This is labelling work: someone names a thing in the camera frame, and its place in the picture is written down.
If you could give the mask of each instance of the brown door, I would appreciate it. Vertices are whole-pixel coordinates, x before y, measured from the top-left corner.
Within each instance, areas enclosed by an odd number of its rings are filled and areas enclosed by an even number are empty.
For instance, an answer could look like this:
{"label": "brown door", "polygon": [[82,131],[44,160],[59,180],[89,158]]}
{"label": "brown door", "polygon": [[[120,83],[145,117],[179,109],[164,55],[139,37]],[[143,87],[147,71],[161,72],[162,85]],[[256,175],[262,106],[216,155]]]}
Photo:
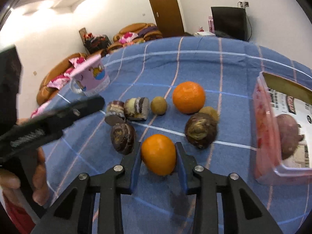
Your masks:
{"label": "brown door", "polygon": [[158,29],[164,38],[183,36],[184,28],[177,0],[149,0]]}

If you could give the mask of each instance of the tangerine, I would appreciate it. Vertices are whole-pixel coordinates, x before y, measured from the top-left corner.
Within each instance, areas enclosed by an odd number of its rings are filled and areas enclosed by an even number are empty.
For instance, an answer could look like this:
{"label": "tangerine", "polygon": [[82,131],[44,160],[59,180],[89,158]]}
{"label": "tangerine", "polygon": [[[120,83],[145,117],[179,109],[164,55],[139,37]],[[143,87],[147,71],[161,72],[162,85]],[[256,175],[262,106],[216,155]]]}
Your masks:
{"label": "tangerine", "polygon": [[154,134],[142,143],[141,157],[146,167],[160,176],[171,174],[176,165],[176,150],[169,137]]}
{"label": "tangerine", "polygon": [[182,113],[197,113],[205,104],[204,89],[194,82],[180,83],[172,94],[175,107]]}

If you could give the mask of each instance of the metal bolt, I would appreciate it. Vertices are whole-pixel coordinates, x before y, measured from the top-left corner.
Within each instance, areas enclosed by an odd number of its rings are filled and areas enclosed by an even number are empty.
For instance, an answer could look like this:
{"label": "metal bolt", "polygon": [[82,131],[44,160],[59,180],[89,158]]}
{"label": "metal bolt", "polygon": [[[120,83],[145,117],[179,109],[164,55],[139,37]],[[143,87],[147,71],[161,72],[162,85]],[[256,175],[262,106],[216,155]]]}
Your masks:
{"label": "metal bolt", "polygon": [[204,170],[204,167],[202,167],[201,165],[196,165],[194,168],[197,172],[202,172]]}
{"label": "metal bolt", "polygon": [[87,177],[88,177],[88,174],[87,174],[87,173],[80,173],[79,176],[78,176],[78,178],[79,178],[80,180],[85,180]]}
{"label": "metal bolt", "polygon": [[74,113],[76,116],[80,116],[80,112],[79,112],[77,109],[73,109],[73,113]]}
{"label": "metal bolt", "polygon": [[123,169],[123,167],[121,165],[115,165],[114,166],[114,171],[115,172],[120,172],[120,171],[122,171],[122,169]]}
{"label": "metal bolt", "polygon": [[230,178],[233,179],[233,180],[238,180],[239,176],[237,173],[231,173],[230,174]]}

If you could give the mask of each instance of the brown root vegetable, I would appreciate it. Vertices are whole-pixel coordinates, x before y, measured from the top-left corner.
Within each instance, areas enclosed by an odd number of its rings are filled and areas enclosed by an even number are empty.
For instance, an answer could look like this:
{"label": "brown root vegetable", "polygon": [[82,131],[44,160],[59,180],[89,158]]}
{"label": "brown root vegetable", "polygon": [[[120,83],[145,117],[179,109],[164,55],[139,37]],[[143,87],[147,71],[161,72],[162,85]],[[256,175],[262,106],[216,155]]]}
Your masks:
{"label": "brown root vegetable", "polygon": [[114,126],[117,123],[124,123],[125,120],[124,102],[117,100],[109,102],[106,109],[105,122],[110,126]]}
{"label": "brown root vegetable", "polygon": [[136,139],[135,129],[127,123],[116,124],[110,132],[110,139],[118,153],[123,155],[130,154]]}
{"label": "brown root vegetable", "polygon": [[151,102],[151,111],[157,115],[164,115],[167,111],[167,102],[163,97],[154,97]]}
{"label": "brown root vegetable", "polygon": [[280,147],[282,159],[291,157],[303,140],[304,136],[299,135],[299,128],[296,120],[289,114],[281,114],[276,117],[278,129],[280,131]]}
{"label": "brown root vegetable", "polygon": [[146,120],[149,115],[149,99],[131,98],[124,103],[124,114],[129,120]]}
{"label": "brown root vegetable", "polygon": [[202,109],[199,110],[199,113],[209,114],[216,120],[216,122],[219,122],[218,112],[215,109],[213,109],[213,107],[211,106],[203,107]]}
{"label": "brown root vegetable", "polygon": [[189,143],[205,149],[216,140],[217,122],[211,115],[196,113],[186,123],[184,132]]}

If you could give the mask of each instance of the mug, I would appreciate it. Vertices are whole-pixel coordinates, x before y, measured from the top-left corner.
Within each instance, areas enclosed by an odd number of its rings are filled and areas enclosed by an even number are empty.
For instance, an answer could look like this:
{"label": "mug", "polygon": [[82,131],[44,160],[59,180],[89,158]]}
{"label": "mug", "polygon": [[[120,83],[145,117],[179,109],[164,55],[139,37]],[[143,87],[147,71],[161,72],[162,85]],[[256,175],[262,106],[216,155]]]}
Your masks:
{"label": "mug", "polygon": [[87,97],[98,94],[110,84],[110,78],[105,72],[100,54],[81,63],[70,76],[72,92],[84,94]]}

